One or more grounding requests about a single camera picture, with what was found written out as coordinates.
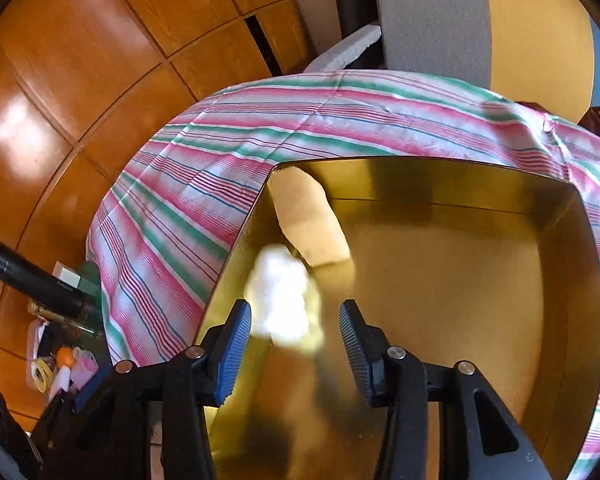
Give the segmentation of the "gold metal tin box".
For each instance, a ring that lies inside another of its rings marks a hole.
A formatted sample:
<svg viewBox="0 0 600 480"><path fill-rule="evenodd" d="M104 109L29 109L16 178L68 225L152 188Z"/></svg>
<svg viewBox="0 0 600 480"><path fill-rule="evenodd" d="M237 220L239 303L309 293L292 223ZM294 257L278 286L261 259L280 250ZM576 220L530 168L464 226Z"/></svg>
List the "gold metal tin box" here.
<svg viewBox="0 0 600 480"><path fill-rule="evenodd" d="M423 157L311 160L350 247L313 271L314 349L251 339L209 417L221 479L368 479L386 414L358 393L338 327L354 300L390 342L473 362L555 479L570 473L600 390L600 259L570 183Z"/></svg>

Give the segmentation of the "white plastic wrap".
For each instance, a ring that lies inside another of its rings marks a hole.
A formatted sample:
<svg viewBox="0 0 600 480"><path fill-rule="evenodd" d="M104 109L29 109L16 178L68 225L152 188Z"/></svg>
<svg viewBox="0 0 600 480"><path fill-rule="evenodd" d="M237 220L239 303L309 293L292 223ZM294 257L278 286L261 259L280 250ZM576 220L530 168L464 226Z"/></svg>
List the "white plastic wrap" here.
<svg viewBox="0 0 600 480"><path fill-rule="evenodd" d="M286 246L268 245L260 250L244 298L251 307L253 337L303 354L315 354L323 347L317 282Z"/></svg>

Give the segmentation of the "yellow sponge block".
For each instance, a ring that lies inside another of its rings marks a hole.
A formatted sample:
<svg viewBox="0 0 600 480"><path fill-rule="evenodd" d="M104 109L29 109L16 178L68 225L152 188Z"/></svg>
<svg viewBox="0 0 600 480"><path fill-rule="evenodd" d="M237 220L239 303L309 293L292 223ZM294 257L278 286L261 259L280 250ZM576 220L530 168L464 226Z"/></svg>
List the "yellow sponge block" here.
<svg viewBox="0 0 600 480"><path fill-rule="evenodd" d="M268 179L280 229L312 268L351 257L349 244L324 188L298 167L275 170Z"/></svg>

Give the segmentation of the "striped pink green tablecloth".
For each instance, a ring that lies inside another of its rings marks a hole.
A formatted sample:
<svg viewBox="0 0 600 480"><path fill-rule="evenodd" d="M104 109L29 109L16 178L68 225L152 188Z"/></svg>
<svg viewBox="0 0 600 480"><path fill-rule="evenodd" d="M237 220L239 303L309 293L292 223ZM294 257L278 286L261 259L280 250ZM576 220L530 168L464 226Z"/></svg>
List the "striped pink green tablecloth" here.
<svg viewBox="0 0 600 480"><path fill-rule="evenodd" d="M86 238L111 359L166 361L190 344L277 165L358 156L488 162L572 183L600 259L600 136L466 81L336 70L245 82L170 119L132 157ZM600 460L600 397L570 477Z"/></svg>

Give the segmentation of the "wooden wardrobe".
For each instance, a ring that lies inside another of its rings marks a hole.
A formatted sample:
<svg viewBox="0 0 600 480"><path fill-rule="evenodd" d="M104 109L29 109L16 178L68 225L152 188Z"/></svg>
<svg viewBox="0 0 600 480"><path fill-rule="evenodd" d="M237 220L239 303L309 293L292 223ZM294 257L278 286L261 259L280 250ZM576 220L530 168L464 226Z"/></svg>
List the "wooden wardrobe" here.
<svg viewBox="0 0 600 480"><path fill-rule="evenodd" d="M79 266L114 180L163 125L313 48L294 0L10 0L0 15L0 246ZM0 282L0 390L31 429L27 298Z"/></svg>

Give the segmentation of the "grey yellow blue chair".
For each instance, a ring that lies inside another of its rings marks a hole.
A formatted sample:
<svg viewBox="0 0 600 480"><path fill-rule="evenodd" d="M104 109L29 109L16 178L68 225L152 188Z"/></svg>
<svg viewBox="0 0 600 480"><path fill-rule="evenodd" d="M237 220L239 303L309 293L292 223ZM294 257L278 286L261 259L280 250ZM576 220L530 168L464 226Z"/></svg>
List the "grey yellow blue chair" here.
<svg viewBox="0 0 600 480"><path fill-rule="evenodd" d="M572 122L600 115L600 26L581 0L336 0L342 38L311 72L461 79Z"/></svg>

